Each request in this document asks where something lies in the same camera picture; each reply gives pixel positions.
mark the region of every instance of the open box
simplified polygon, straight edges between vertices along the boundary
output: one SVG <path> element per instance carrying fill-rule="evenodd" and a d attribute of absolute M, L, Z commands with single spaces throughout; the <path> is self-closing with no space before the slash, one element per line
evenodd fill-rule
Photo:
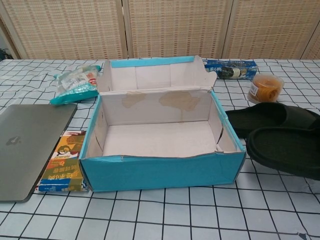
<path fill-rule="evenodd" d="M 106 61 L 80 153 L 95 192 L 231 184 L 246 151 L 199 56 Z"/>

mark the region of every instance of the slipper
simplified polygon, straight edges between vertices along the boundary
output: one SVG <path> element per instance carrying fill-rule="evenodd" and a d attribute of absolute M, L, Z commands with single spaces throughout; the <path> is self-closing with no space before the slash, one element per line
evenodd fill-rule
<path fill-rule="evenodd" d="M 246 149 L 261 165 L 320 180 L 320 128 L 260 128 L 249 134 Z"/>
<path fill-rule="evenodd" d="M 253 130 L 265 127 L 309 129 L 320 119 L 320 116 L 312 111 L 279 102 L 262 102 L 225 113 L 239 138 L 245 138 Z"/>

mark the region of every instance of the tablecloth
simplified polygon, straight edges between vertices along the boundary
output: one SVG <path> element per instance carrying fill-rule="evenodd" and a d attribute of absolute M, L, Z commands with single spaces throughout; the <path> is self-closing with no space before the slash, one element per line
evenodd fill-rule
<path fill-rule="evenodd" d="M 278 101 L 320 114 L 320 60 L 255 59 L 281 77 Z M 103 60 L 0 62 L 0 113 L 48 104 L 54 75 Z M 225 110 L 242 109 L 250 81 L 217 80 Z M 96 99 L 77 103 L 68 129 L 85 130 Z M 0 240 L 320 240 L 320 182 L 264 167 L 249 156 L 234 184 L 119 192 L 35 192 L 0 203 Z"/>

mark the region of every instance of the gray laptop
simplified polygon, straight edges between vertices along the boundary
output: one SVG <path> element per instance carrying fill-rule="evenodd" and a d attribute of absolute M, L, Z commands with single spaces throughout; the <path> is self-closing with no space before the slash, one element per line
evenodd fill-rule
<path fill-rule="evenodd" d="M 26 201 L 77 105 L 11 105 L 0 115 L 0 201 Z"/>

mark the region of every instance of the box lid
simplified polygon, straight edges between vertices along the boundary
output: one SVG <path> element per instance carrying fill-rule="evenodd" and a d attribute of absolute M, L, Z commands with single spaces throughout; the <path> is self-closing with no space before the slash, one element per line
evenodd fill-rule
<path fill-rule="evenodd" d="M 97 78 L 98 92 L 152 89 L 211 89 L 216 72 L 207 72 L 200 56 L 107 60 Z"/>

